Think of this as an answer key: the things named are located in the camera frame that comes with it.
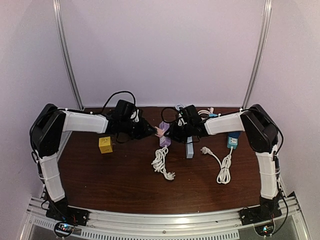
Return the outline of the pink charger plug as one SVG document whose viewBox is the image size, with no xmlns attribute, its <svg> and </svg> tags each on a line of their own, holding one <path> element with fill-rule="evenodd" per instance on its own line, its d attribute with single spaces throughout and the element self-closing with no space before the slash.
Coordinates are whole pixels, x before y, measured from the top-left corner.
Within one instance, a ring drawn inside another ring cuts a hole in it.
<svg viewBox="0 0 320 240">
<path fill-rule="evenodd" d="M 164 136 L 165 131 L 164 131 L 163 129 L 161 129 L 161 128 L 159 128 L 159 127 L 156 127 L 156 126 L 155 126 L 154 128 L 155 128 L 155 130 L 156 130 L 155 135 L 156 135 L 157 137 L 161 138 L 161 137 Z"/>
</svg>

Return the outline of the purple power strip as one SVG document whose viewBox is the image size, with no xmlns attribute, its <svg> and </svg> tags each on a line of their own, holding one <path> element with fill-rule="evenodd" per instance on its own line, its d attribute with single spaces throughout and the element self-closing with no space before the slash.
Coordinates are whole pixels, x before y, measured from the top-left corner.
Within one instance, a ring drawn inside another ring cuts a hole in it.
<svg viewBox="0 0 320 240">
<path fill-rule="evenodd" d="M 159 124 L 159 128 L 163 131 L 163 133 L 165 133 L 170 127 L 170 124 L 169 123 L 166 123 L 164 121 L 162 121 L 160 124 Z M 171 145 L 171 139 L 165 135 L 162 135 L 160 138 L 159 138 L 159 146 L 161 148 L 163 147 L 169 147 Z"/>
</svg>

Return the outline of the yellow cube adapter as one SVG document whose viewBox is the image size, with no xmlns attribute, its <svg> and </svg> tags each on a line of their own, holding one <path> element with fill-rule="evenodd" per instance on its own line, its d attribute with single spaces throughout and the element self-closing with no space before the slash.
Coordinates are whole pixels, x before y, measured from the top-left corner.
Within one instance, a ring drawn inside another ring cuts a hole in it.
<svg viewBox="0 0 320 240">
<path fill-rule="evenodd" d="M 107 154 L 113 152 L 113 144 L 110 136 L 100 137 L 98 141 L 98 147 L 101 154 Z"/>
</svg>

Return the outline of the light blue power strip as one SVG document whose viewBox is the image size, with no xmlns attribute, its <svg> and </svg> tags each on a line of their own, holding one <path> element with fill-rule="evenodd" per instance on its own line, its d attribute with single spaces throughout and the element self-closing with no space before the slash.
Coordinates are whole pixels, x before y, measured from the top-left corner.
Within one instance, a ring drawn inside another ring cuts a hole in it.
<svg viewBox="0 0 320 240">
<path fill-rule="evenodd" d="M 194 157 L 194 144 L 193 144 L 192 136 L 187 138 L 187 141 L 185 144 L 185 152 L 186 152 L 187 159 L 192 159 Z"/>
</svg>

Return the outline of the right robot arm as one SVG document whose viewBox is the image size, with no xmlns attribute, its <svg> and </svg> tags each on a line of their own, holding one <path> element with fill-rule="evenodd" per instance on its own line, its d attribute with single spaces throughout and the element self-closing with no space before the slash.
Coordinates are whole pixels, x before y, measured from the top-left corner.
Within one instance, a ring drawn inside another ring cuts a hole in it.
<svg viewBox="0 0 320 240">
<path fill-rule="evenodd" d="M 278 135 L 280 130 L 260 104 L 248 109 L 202 119 L 194 105 L 176 114 L 169 123 L 165 136 L 185 143 L 188 137 L 203 138 L 222 133 L 245 132 L 251 149 L 258 159 L 261 190 L 260 196 L 272 200 L 278 195 L 279 172 Z"/>
</svg>

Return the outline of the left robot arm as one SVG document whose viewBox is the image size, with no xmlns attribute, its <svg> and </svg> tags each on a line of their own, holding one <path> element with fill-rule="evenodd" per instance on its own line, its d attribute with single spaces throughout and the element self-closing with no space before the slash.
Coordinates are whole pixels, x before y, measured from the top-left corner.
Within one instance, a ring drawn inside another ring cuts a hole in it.
<svg viewBox="0 0 320 240">
<path fill-rule="evenodd" d="M 119 104 L 120 106 L 107 113 L 58 108 L 52 103 L 42 109 L 30 128 L 30 144 L 53 202 L 59 202 L 66 197 L 57 160 L 64 132 L 126 134 L 133 140 L 141 140 L 158 133 L 157 128 L 143 117 L 142 110 L 130 102 L 120 101 Z"/>
</svg>

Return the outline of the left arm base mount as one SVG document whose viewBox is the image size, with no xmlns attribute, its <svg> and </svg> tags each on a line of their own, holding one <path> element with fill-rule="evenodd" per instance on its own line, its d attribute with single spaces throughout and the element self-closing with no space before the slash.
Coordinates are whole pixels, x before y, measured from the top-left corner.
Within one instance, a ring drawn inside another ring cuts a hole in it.
<svg viewBox="0 0 320 240">
<path fill-rule="evenodd" d="M 47 197 L 46 201 L 48 202 L 48 208 L 45 213 L 47 218 L 74 226 L 87 225 L 89 211 L 76 207 L 70 207 L 66 197 L 57 202 L 54 202 L 52 199 Z"/>
</svg>

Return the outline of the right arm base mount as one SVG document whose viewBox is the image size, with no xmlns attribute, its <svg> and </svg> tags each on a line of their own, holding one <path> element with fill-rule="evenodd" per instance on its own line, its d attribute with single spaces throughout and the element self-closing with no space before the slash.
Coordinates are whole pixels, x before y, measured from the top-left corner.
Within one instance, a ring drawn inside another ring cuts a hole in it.
<svg viewBox="0 0 320 240">
<path fill-rule="evenodd" d="M 259 203 L 258 206 L 244 207 L 239 210 L 238 214 L 243 226 L 269 221 L 282 215 L 278 197 L 273 199 L 260 197 Z"/>
</svg>

